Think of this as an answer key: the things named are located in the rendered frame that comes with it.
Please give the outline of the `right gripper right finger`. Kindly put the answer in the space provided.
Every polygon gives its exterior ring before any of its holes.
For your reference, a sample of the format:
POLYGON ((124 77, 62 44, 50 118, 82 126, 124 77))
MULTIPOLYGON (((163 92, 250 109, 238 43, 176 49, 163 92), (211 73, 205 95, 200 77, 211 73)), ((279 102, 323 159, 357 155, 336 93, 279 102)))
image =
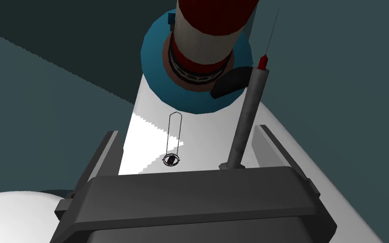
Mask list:
POLYGON ((307 182, 316 196, 321 195, 313 181, 305 175, 295 159, 266 125, 254 126, 251 146, 260 167, 291 167, 307 182))

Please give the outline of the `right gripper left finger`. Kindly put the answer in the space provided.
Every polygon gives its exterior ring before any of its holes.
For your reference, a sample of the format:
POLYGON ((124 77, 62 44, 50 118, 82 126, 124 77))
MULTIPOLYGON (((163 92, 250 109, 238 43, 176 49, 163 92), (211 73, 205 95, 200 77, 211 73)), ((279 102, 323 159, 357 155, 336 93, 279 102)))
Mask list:
POLYGON ((117 175, 120 169, 123 152, 120 132, 117 130, 108 131, 100 142, 90 162, 85 167, 74 190, 70 193, 70 198, 73 198, 74 195, 93 177, 117 175))

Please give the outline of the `grey syringe with red hub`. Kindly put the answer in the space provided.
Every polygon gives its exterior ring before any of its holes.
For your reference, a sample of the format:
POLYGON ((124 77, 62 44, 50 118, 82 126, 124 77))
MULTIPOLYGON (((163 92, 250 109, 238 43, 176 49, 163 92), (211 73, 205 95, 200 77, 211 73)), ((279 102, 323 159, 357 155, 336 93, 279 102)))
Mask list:
POLYGON ((229 157, 227 162, 219 165, 220 170, 245 168, 241 161, 269 74, 266 68, 267 62, 267 51, 265 51, 259 60, 258 67, 252 70, 229 157))

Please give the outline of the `black flat block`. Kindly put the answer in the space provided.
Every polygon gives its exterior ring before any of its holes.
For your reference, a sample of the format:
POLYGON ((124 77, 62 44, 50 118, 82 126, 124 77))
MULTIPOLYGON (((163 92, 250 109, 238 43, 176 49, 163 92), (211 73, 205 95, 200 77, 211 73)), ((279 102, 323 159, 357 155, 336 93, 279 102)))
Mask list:
POLYGON ((211 97, 217 99, 249 85, 253 67, 237 67, 220 76, 210 91, 211 97))

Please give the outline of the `blue round plate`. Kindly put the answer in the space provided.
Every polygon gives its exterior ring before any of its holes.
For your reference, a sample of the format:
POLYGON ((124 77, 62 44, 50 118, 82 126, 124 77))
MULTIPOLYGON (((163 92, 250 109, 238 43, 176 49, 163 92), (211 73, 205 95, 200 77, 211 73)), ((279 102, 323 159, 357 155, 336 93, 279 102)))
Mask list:
POLYGON ((151 25, 144 36, 140 57, 143 75, 157 97, 174 109, 186 113, 213 113, 231 105, 239 98, 243 89, 226 96, 213 99, 209 92, 192 92, 175 84, 165 71, 162 50, 165 39, 170 34, 168 15, 176 9, 167 11, 151 25))

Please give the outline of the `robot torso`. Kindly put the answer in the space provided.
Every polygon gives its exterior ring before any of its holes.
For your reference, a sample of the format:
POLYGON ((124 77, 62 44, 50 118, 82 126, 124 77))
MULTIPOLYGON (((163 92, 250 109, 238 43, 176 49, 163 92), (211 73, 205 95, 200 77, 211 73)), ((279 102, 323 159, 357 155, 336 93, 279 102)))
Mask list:
POLYGON ((49 243, 59 223, 54 210, 69 193, 0 192, 0 243, 49 243))

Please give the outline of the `red and white cylinder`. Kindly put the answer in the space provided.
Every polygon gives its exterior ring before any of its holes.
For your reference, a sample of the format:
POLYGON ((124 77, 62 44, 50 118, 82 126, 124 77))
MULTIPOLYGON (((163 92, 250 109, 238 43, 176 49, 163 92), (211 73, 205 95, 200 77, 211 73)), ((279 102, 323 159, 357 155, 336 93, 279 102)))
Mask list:
POLYGON ((259 0, 177 0, 162 60, 178 87, 209 92, 234 68, 235 45, 259 0))

